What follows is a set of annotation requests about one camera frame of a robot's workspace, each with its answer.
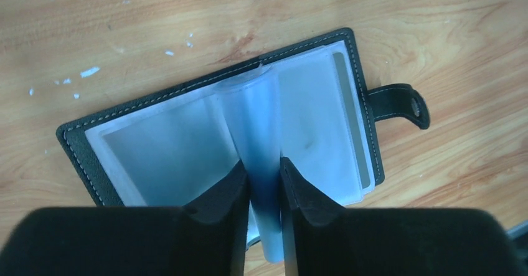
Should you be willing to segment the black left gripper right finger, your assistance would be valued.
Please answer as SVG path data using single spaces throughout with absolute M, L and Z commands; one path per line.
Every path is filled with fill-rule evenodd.
M 519 275 L 504 229 L 457 208 L 346 208 L 281 159 L 287 275 Z

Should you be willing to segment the black leather card holder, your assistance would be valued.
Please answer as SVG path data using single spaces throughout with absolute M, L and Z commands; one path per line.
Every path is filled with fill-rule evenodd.
M 294 226 L 303 198 L 361 202 L 384 182 L 375 124 L 431 118 L 409 84 L 367 88 L 342 28 L 65 123 L 57 139 L 95 204 L 181 206 L 236 167 L 248 171 L 247 245 L 271 262 L 325 246 Z

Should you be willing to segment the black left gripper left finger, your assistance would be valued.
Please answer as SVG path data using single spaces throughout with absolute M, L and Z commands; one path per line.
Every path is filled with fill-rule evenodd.
M 242 275 L 249 184 L 242 163 L 176 207 L 47 207 L 1 250 L 2 275 Z

